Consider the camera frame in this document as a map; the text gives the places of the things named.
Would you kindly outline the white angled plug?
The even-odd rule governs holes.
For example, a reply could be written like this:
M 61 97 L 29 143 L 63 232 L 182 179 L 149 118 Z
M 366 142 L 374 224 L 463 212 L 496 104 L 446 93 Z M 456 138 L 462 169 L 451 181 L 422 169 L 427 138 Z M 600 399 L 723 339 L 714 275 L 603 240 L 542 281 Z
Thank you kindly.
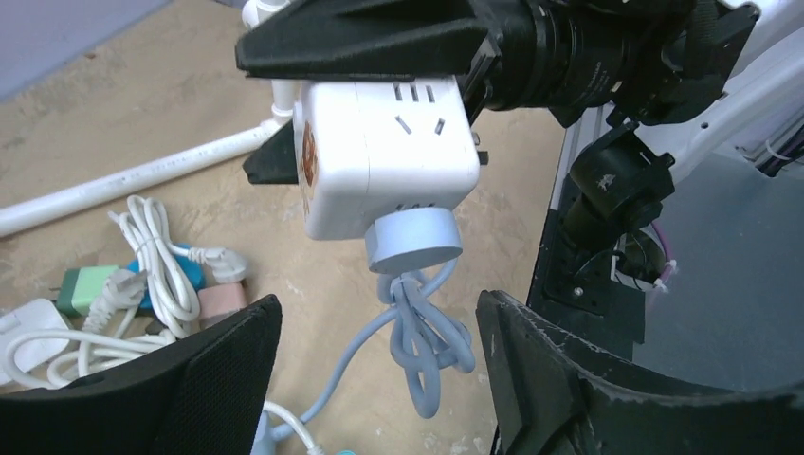
M 218 283 L 232 283 L 244 280 L 249 272 L 247 258 L 240 253 L 222 247 L 191 247 L 187 257 L 208 267 Z

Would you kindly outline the pink plug adapter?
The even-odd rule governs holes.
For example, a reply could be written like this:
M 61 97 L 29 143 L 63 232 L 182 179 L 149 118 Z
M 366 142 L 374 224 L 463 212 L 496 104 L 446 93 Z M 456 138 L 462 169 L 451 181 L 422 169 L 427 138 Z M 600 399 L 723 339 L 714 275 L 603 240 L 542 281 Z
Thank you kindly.
M 198 291 L 201 330 L 247 307 L 246 290 L 240 282 L 216 284 Z

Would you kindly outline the light blue round plug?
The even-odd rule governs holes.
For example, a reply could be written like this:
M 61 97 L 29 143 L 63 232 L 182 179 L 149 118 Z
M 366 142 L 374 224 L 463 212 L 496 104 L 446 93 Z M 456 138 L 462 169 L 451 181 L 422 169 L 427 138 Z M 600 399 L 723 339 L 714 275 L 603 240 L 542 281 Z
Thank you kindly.
M 368 268 L 397 276 L 443 264 L 463 253 L 453 212 L 439 207 L 405 209 L 377 218 L 364 236 Z

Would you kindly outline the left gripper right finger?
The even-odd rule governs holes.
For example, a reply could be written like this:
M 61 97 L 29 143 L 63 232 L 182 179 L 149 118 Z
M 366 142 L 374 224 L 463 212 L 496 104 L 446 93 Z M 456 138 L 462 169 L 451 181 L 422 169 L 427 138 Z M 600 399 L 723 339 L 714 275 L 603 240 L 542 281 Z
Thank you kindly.
M 613 355 L 503 291 L 476 308 L 496 454 L 799 454 L 803 386 L 727 391 Z

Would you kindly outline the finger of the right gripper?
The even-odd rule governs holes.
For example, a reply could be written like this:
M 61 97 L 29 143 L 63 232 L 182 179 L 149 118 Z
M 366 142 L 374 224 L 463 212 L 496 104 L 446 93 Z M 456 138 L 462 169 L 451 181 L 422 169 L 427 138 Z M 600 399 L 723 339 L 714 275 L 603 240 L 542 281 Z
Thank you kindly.
M 294 130 L 286 123 L 243 163 L 251 185 L 298 185 Z

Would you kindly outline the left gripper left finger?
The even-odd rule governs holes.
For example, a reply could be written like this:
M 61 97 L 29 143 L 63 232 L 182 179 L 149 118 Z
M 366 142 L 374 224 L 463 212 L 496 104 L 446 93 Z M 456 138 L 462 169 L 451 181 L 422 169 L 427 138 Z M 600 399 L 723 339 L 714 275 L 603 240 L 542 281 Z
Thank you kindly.
M 1 398 L 4 454 L 248 454 L 281 334 L 267 295 L 225 320 L 57 390 Z

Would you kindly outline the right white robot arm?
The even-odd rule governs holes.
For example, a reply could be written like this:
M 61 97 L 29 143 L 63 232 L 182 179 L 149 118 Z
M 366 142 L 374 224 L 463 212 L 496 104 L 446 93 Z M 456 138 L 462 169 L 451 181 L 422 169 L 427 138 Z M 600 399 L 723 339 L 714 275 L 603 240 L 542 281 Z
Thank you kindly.
M 803 25 L 799 1 L 294 1 L 235 47 L 251 78 L 455 77 L 471 118 L 545 108 L 565 127 L 612 105 L 594 160 L 639 125 L 690 121 Z

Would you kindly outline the white cube socket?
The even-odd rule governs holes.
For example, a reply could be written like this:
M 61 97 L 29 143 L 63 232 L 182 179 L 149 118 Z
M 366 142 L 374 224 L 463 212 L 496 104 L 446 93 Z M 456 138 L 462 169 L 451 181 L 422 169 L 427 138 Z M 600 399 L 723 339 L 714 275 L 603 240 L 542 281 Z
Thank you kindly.
M 377 218 L 456 208 L 480 158 L 453 77 L 412 82 L 305 82 L 293 117 L 304 230 L 360 239 Z

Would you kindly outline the green plug adapter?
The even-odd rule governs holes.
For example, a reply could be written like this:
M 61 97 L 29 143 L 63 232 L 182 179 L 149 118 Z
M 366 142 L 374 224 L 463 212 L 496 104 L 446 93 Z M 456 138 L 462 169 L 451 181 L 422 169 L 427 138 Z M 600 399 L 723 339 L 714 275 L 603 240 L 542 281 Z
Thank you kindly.
M 107 278 L 118 265 L 70 268 L 64 272 L 55 307 L 70 318 L 86 316 L 93 300 L 101 294 Z

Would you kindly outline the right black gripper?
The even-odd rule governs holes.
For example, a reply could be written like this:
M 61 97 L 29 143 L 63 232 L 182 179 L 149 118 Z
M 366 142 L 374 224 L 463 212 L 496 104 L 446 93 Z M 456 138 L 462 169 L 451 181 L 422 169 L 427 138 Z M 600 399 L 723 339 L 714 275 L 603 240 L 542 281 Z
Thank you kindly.
M 528 1 L 293 1 L 240 37 L 234 58 L 255 79 L 456 76 L 474 122 L 522 104 L 536 40 Z

